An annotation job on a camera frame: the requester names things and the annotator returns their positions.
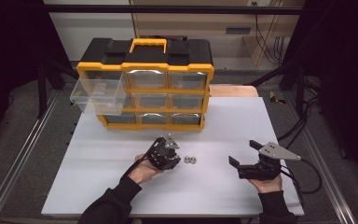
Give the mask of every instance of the white table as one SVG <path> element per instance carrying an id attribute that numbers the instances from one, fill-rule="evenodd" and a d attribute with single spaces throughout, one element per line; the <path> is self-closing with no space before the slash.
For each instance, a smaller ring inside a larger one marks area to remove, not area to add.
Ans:
<path id="1" fill-rule="evenodd" d="M 200 132 L 167 130 L 107 130 L 94 115 L 82 114 L 59 172 L 49 192 L 43 215 L 76 217 L 107 188 L 113 188 L 140 153 L 167 133 L 179 145 L 177 153 L 196 157 L 142 185 L 131 202 L 131 217 L 247 217 L 257 216 L 261 203 L 255 188 L 239 179 L 228 156 L 241 164 L 255 164 L 260 144 L 277 142 L 269 115 L 259 97 L 212 97 Z M 288 208 L 304 215 L 292 181 L 283 177 Z"/>

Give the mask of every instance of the black cable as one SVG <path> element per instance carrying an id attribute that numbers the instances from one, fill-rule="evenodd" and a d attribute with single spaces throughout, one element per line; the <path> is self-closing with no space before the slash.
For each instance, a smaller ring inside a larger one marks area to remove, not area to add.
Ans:
<path id="1" fill-rule="evenodd" d="M 280 62 L 278 61 L 277 57 L 273 57 L 272 54 L 271 54 L 271 52 L 269 51 L 269 46 L 267 45 L 267 39 L 264 38 L 264 36 L 261 34 L 261 31 L 260 31 L 260 29 L 259 29 L 259 27 L 258 27 L 257 14 L 255 14 L 255 27 L 256 27 L 255 39 L 256 39 L 256 41 L 257 41 L 258 46 L 259 46 L 259 47 L 261 48 L 261 50 L 263 51 L 264 55 L 266 55 L 268 61 L 269 61 L 270 63 L 274 63 L 274 64 L 281 65 Z M 257 32 L 260 33 L 260 37 L 261 37 L 261 39 L 263 40 L 264 46 L 266 46 L 266 49 L 267 49 L 267 52 L 268 52 L 269 56 L 267 55 L 267 53 L 265 52 L 264 48 L 261 46 L 260 42 L 258 41 Z"/>
<path id="2" fill-rule="evenodd" d="M 157 143 L 158 139 L 156 139 L 152 146 L 146 151 L 146 153 L 142 156 L 141 159 L 135 161 L 130 168 L 124 173 L 124 175 L 120 178 L 120 181 L 123 180 L 127 175 L 129 175 L 142 161 L 147 160 L 146 157 L 149 155 L 150 151 L 152 150 L 153 146 Z"/>
<path id="3" fill-rule="evenodd" d="M 283 58 L 284 58 L 283 49 L 284 49 L 284 37 L 282 37 L 281 39 L 281 50 L 280 50 L 281 64 L 283 63 Z"/>
<path id="4" fill-rule="evenodd" d="M 292 134 L 297 128 L 299 128 L 303 122 L 306 122 L 307 120 L 307 114 L 308 114 L 308 109 L 310 107 L 310 105 L 313 104 L 312 101 L 318 99 L 318 97 L 312 97 L 308 100 L 307 105 L 306 105 L 306 109 L 304 110 L 304 113 L 301 115 L 300 119 L 297 121 L 297 123 L 293 126 L 292 129 L 290 129 L 287 133 L 285 133 L 284 135 L 282 135 L 281 137 L 278 137 L 278 141 L 282 141 L 284 138 L 288 137 L 290 134 Z"/>
<path id="5" fill-rule="evenodd" d="M 318 106 L 319 103 L 316 102 L 317 105 L 313 105 L 312 107 L 309 108 L 309 110 L 311 111 L 312 108 L 314 108 L 315 106 Z M 307 124 L 307 119 L 308 119 L 308 116 L 305 117 L 305 120 L 303 122 L 303 125 L 302 127 L 300 128 L 300 130 L 298 130 L 298 132 L 296 133 L 296 135 L 293 137 L 293 139 L 290 141 L 290 143 L 287 145 L 286 149 L 289 149 L 289 147 L 295 142 L 296 138 L 300 135 L 300 133 L 302 132 L 302 130 L 305 128 L 306 124 Z"/>
<path id="6" fill-rule="evenodd" d="M 297 195 L 298 195 L 298 199 L 300 200 L 300 204 L 301 204 L 302 207 L 304 207 L 304 199 L 303 199 L 303 196 L 302 196 L 300 185 L 299 185 L 294 173 L 288 167 L 286 167 L 286 166 L 282 166 L 282 167 L 286 168 L 289 171 L 289 174 L 287 174 L 283 170 L 281 170 L 281 173 L 292 179 L 293 185 L 295 186 L 295 189 L 296 189 L 296 192 L 297 192 Z"/>
<path id="7" fill-rule="evenodd" d="M 276 36 L 274 41 L 274 58 L 278 61 L 279 65 L 281 65 L 281 60 L 279 55 L 280 39 L 281 39 L 280 37 Z"/>
<path id="8" fill-rule="evenodd" d="M 271 56 L 271 53 L 269 52 L 269 47 L 267 46 L 267 43 L 266 43 L 266 41 L 264 40 L 264 37 L 263 37 L 263 35 L 261 34 L 260 29 L 258 28 L 257 15 L 255 15 L 255 29 L 256 29 L 256 31 L 255 31 L 255 40 L 257 41 L 257 44 L 258 44 L 258 46 L 261 48 L 261 50 L 263 51 L 264 55 L 266 55 L 267 60 L 268 60 L 270 63 L 278 64 L 275 60 L 274 60 L 275 62 L 272 62 L 272 61 L 269 59 L 269 56 L 270 56 L 271 58 L 273 58 L 273 57 Z M 265 46 L 266 46 L 266 49 L 267 49 L 267 51 L 268 51 L 269 56 L 267 55 L 267 53 L 266 53 L 266 51 L 264 50 L 263 46 L 261 46 L 260 42 L 258 41 L 257 32 L 260 33 L 260 35 L 261 35 L 260 37 L 261 37 L 261 38 L 263 39 L 263 41 L 264 41 L 264 44 L 265 44 Z"/>
<path id="9" fill-rule="evenodd" d="M 306 164 L 308 164 L 310 167 L 313 168 L 313 170 L 315 170 L 316 175 L 318 176 L 318 180 L 319 180 L 319 185 L 318 188 L 314 189 L 314 190 L 310 190 L 310 191 L 301 191 L 301 193 L 303 194 L 313 194 L 318 192 L 321 188 L 322 188 L 322 176 L 321 173 L 318 171 L 318 169 L 316 169 L 316 167 L 314 165 L 312 165 L 309 161 L 306 161 L 304 159 L 301 159 L 303 162 L 305 162 Z"/>

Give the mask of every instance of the black sleeve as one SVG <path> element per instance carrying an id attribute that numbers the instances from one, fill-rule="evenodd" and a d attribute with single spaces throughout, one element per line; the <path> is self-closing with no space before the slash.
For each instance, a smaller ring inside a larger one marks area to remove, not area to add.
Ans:
<path id="1" fill-rule="evenodd" d="M 260 224 L 292 224 L 296 217 L 289 212 L 283 198 L 283 191 L 258 194 L 263 213 L 260 213 Z"/>
<path id="2" fill-rule="evenodd" d="M 125 223 L 131 211 L 130 202 L 141 189 L 129 177 L 124 178 L 114 189 L 107 189 L 101 198 L 92 203 L 78 224 Z"/>

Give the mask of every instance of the plastic drawer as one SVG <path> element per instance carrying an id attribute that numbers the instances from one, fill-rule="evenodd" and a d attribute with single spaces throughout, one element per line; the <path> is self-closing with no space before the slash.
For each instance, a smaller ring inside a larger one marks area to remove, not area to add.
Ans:
<path id="1" fill-rule="evenodd" d="M 202 90 L 205 88 L 206 73 L 169 72 L 169 88 L 183 90 Z"/>
<path id="2" fill-rule="evenodd" d="M 141 124 L 168 124 L 167 113 L 137 113 Z"/>
<path id="3" fill-rule="evenodd" d="M 166 93 L 133 93 L 135 107 L 137 108 L 166 108 Z"/>
<path id="4" fill-rule="evenodd" d="M 169 94 L 170 108 L 202 109 L 204 95 L 201 94 Z"/>
<path id="5" fill-rule="evenodd" d="M 70 99 L 86 114 L 120 115 L 127 95 L 120 80 L 80 78 Z"/>
<path id="6" fill-rule="evenodd" d="M 171 114 L 172 125 L 199 125 L 200 122 L 201 122 L 201 114 L 190 114 L 190 113 Z"/>
<path id="7" fill-rule="evenodd" d="M 157 70 L 132 70 L 127 73 L 132 89 L 164 89 L 165 73 Z"/>
<path id="8" fill-rule="evenodd" d="M 106 116 L 108 123 L 135 124 L 135 113 L 123 112 L 119 116 Z"/>
<path id="9" fill-rule="evenodd" d="M 127 94 L 127 97 L 124 99 L 123 108 L 133 108 L 132 99 L 129 94 Z"/>

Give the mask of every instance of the yellow storage organizer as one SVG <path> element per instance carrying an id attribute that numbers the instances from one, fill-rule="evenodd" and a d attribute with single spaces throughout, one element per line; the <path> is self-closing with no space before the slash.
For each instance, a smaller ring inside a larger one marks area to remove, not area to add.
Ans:
<path id="1" fill-rule="evenodd" d="M 106 128 L 201 130 L 213 60 L 207 40 L 94 38 L 71 101 Z"/>

